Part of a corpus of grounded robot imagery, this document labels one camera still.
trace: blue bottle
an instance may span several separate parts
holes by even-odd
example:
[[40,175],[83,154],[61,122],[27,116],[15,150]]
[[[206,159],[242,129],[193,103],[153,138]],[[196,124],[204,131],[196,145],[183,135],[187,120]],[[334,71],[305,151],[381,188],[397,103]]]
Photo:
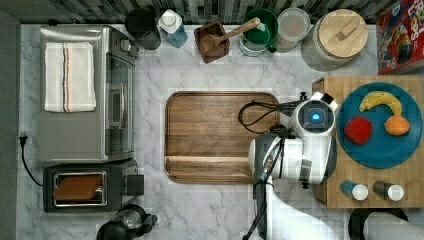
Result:
[[166,39],[176,48],[180,48],[187,41],[181,17],[172,10],[166,10],[159,19],[159,27]]

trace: kitchen counter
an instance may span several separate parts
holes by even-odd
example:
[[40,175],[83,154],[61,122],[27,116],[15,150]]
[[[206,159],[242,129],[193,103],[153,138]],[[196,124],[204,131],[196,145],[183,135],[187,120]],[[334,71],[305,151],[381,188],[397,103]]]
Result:
[[[40,38],[38,25],[22,25],[20,131],[30,136],[25,154],[30,169],[41,179],[37,164],[37,119],[40,107]],[[158,216],[153,231],[144,239],[241,239],[254,218],[252,185],[177,184],[164,171],[165,104],[180,90],[265,91],[280,102],[298,100],[302,91],[312,94],[312,82],[326,75],[376,75],[375,26],[369,26],[366,48],[353,61],[332,72],[309,68],[297,48],[285,54],[246,57],[231,40],[228,56],[205,64],[194,42],[193,30],[186,26],[189,39],[176,49],[164,38],[155,51],[142,49],[135,74],[135,151],[145,174],[145,195],[137,200],[147,212]],[[233,26],[226,26],[227,31]],[[95,239],[97,230],[115,213],[46,214],[42,189],[32,183],[18,154],[17,233],[25,239]],[[330,225],[349,239],[347,224],[351,210],[330,210],[314,198],[313,187],[275,181],[281,199]],[[415,224],[424,225],[424,212],[408,209]]]

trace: striped towel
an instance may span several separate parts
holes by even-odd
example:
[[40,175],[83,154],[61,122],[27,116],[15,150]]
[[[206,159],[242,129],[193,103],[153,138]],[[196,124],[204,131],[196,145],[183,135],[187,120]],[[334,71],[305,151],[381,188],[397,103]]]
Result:
[[46,43],[46,101],[49,112],[94,111],[93,46]]

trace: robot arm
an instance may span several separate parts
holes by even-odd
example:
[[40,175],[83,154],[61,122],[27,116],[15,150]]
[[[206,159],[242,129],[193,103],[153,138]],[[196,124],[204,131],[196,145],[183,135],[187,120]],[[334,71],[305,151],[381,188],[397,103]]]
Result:
[[272,186],[272,177],[320,184],[332,174],[337,156],[332,136],[336,108],[331,97],[316,93],[310,100],[301,101],[290,117],[288,125],[294,138],[267,132],[251,142],[253,194],[258,209],[266,206],[265,216],[255,221],[262,239],[339,239],[324,222],[281,201]]
[[339,240],[323,221],[301,212],[281,201],[272,185],[266,185],[266,240]]

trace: wooden tray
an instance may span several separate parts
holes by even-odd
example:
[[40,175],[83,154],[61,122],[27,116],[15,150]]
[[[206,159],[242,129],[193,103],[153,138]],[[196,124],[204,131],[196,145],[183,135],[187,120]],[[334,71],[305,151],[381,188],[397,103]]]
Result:
[[[264,92],[177,92],[166,104],[165,169],[179,183],[246,184],[252,182],[248,164],[250,142],[257,136],[238,121],[240,109],[251,101],[277,104]],[[267,109],[245,111],[250,123]],[[279,122],[271,113],[251,128],[266,131]]]

